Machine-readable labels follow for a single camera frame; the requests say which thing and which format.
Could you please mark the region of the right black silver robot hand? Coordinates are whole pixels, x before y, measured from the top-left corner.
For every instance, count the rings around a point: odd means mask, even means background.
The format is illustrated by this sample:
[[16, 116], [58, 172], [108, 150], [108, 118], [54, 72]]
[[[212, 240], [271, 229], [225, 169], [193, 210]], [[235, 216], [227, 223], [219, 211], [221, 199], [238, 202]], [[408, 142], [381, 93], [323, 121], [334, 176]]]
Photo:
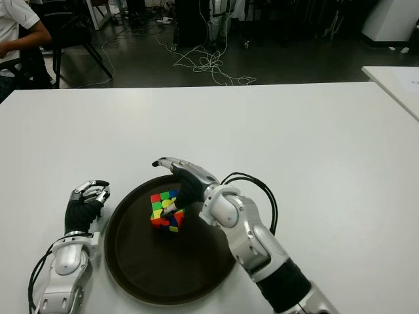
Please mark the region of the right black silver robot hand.
[[161, 213], [162, 218], [171, 216], [191, 203], [203, 202], [209, 195], [209, 190], [220, 185], [209, 171], [186, 160], [162, 157], [155, 160], [152, 166], [169, 169], [181, 184], [176, 200]]

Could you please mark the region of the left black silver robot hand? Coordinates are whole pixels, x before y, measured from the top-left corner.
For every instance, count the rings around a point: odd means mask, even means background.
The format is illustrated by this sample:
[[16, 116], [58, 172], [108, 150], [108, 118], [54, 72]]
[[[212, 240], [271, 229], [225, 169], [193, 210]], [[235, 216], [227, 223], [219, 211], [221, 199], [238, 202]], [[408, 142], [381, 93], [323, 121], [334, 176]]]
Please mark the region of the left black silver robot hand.
[[101, 217], [101, 210], [110, 196], [107, 181], [88, 180], [78, 185], [67, 203], [64, 230], [65, 235], [71, 232], [88, 233], [90, 225]]

